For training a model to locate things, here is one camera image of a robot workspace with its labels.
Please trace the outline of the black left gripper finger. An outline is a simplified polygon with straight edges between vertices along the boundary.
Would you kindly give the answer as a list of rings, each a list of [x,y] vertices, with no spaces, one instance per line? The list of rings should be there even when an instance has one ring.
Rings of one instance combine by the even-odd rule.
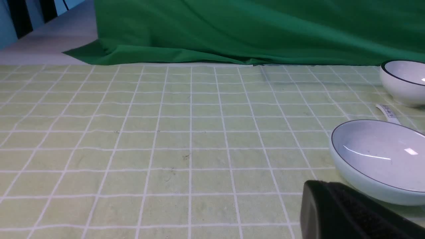
[[[424,228],[343,183],[308,180],[300,210],[303,239],[423,239]]]

